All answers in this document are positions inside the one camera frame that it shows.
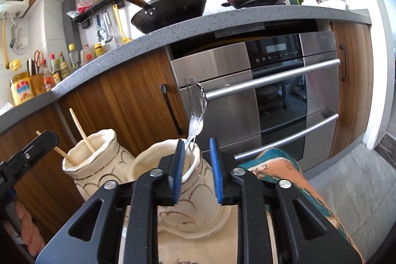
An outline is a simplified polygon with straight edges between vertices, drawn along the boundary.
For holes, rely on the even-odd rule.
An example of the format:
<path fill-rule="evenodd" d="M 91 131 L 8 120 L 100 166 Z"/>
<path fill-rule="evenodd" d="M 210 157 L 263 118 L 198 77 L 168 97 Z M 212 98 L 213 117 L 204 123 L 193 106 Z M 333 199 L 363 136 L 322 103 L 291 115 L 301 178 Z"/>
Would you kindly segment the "person's left hand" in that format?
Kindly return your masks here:
<path fill-rule="evenodd" d="M 31 214 L 25 209 L 25 206 L 20 201 L 15 201 L 14 209 L 18 219 L 21 221 L 20 236 L 22 238 L 22 242 L 27 247 L 28 253 L 32 257 L 36 257 L 45 247 L 43 237 L 41 236 L 38 227 L 33 223 Z M 11 250 L 15 252 L 15 256 L 20 255 L 20 252 L 13 241 L 12 225 L 6 220 L 2 222 L 2 225 L 5 229 L 6 236 L 9 239 Z"/>

